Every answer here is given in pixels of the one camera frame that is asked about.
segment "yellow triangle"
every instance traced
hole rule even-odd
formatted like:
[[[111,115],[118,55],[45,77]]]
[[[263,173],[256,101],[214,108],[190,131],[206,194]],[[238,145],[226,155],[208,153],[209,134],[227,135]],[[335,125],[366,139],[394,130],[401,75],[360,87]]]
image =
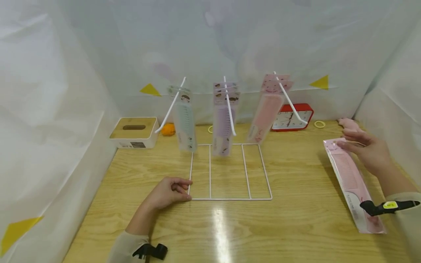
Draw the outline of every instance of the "yellow triangle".
[[[329,89],[329,75],[326,75],[323,78],[314,81],[312,84],[310,84],[310,86],[328,90]]]
[[[9,224],[1,241],[0,257],[4,256],[6,252],[13,246],[13,244],[33,226],[35,226],[35,224],[38,223],[42,218],[43,216],[37,218],[29,218],[20,222]]]
[[[157,91],[156,88],[154,86],[152,86],[151,83],[144,86],[143,89],[140,90],[140,92],[145,93],[145,94],[150,94],[150,95],[153,95],[153,96],[162,97],[161,94],[159,94],[159,91]]]

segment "white tent wall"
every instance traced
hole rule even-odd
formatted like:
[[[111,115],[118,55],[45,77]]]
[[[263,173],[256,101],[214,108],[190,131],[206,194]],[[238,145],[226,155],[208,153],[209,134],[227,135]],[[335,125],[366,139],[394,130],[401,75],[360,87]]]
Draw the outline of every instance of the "white tent wall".
[[[0,263],[62,260],[114,155],[108,136],[119,112],[163,117],[166,87],[186,76],[197,122],[210,123],[211,83],[226,76],[242,87],[247,121],[275,70],[291,74],[292,100],[309,103],[316,119],[351,117],[421,11],[419,0],[0,5],[0,237],[10,223],[43,216]],[[326,75],[329,90],[309,85]],[[164,97],[140,93],[148,83]],[[402,127],[419,136],[415,123]]]
[[[53,1],[0,6],[0,262],[57,263],[115,154],[119,114]]]
[[[421,186],[421,21],[364,97],[356,119]]]
[[[197,123],[211,123],[213,82],[238,81],[238,121],[257,107],[265,73],[291,74],[294,103],[316,119],[352,117],[407,30],[419,0],[58,0],[120,112],[165,115],[185,86]],[[329,90],[310,83],[329,75]],[[164,95],[139,91],[151,83]]]

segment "wooden table surface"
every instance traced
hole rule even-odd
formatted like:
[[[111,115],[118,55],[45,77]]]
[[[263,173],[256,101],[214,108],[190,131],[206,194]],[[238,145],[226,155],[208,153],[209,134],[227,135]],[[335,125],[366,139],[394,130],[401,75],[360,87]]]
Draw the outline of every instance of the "wooden table surface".
[[[249,124],[236,125],[244,143]],[[198,143],[211,143],[197,126]],[[261,150],[272,201],[190,201],[160,214],[152,244],[168,247],[164,262],[409,262],[388,215],[388,234],[358,233],[325,149],[338,138],[335,121],[316,129],[270,133]],[[257,146],[245,146],[252,197],[269,197]],[[209,149],[200,146],[192,169],[193,197],[209,196]],[[119,149],[64,260],[105,262],[134,211],[167,175],[189,177],[191,155],[175,136],[159,136],[153,149]],[[359,165],[374,201],[384,200],[377,180]],[[226,159],[212,158],[212,197],[248,197],[241,146]],[[160,262],[151,258],[150,262]]]

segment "blue comb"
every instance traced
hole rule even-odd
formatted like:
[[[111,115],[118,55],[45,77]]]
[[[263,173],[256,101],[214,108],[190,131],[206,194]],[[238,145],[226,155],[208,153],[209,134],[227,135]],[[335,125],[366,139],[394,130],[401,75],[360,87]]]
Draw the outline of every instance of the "blue comb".
[[[195,135],[195,120],[192,107],[190,104],[179,102],[177,102],[174,106],[179,119],[176,131],[179,131],[183,134],[179,137],[180,149],[195,152],[197,148],[197,142]]]

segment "black clip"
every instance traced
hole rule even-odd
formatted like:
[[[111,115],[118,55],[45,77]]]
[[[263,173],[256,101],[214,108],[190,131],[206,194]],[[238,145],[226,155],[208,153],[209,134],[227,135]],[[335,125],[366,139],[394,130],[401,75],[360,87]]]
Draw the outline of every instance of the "black clip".
[[[360,204],[360,207],[364,209],[367,214],[371,216],[382,215],[382,214],[394,214],[396,211],[405,210],[411,207],[419,205],[418,201],[389,201],[381,203],[379,206],[375,206],[373,201],[364,201]]]
[[[154,258],[164,260],[165,256],[167,255],[168,248],[163,244],[158,244],[155,248],[151,244],[144,244],[140,248],[138,248],[134,253],[133,257],[139,256],[139,259],[145,259],[146,256],[152,256]]]

